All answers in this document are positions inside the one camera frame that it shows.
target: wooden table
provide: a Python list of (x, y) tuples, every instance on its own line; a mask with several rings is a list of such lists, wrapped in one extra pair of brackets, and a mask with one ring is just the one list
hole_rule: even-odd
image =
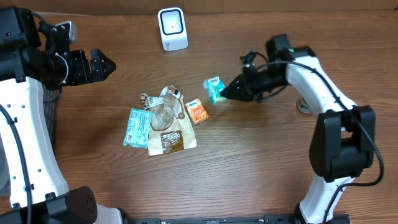
[[(156, 16), (67, 19), (80, 29), (72, 49), (99, 48), (118, 66), (105, 82), (64, 88), (56, 151), (70, 189), (89, 185), (98, 203), (124, 208), (132, 217), (292, 212), (313, 177), (308, 147), (315, 120), (295, 107), (300, 95), (288, 87), (261, 104), (211, 106), (201, 86), (217, 75), (228, 84), (241, 71), (239, 56), (265, 52), (265, 41), (287, 33), (293, 46), (311, 46), (347, 96), (377, 114), (386, 177), (375, 187), (348, 188), (336, 213), (349, 213), (353, 223), (397, 222), (398, 13), (187, 14), (189, 47), (176, 52), (163, 51)], [(205, 104), (210, 119), (194, 127), (198, 147), (155, 157), (123, 147), (140, 93), (156, 96), (167, 85), (175, 85), (186, 102), (200, 98)], [(372, 181), (378, 172), (375, 160), (356, 181)], [(7, 210), (9, 201), (2, 198), (0, 211)]]

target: snack package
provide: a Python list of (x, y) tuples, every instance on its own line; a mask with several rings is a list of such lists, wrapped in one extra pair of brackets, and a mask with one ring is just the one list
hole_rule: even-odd
[(209, 119), (209, 115), (199, 99), (195, 99), (189, 103), (186, 103), (185, 106), (187, 107), (189, 116), (191, 117), (194, 125)]
[(151, 111), (131, 109), (123, 146), (130, 145), (147, 149), (151, 120)]
[(220, 95), (220, 92), (225, 89), (225, 86), (219, 77), (205, 80), (203, 82), (203, 87), (209, 94), (209, 98), (213, 105), (226, 101), (226, 98)]
[(156, 156), (196, 147), (195, 132), (183, 109), (183, 95), (174, 86), (168, 86), (159, 97), (163, 103), (148, 109), (153, 112), (148, 140), (149, 155)]

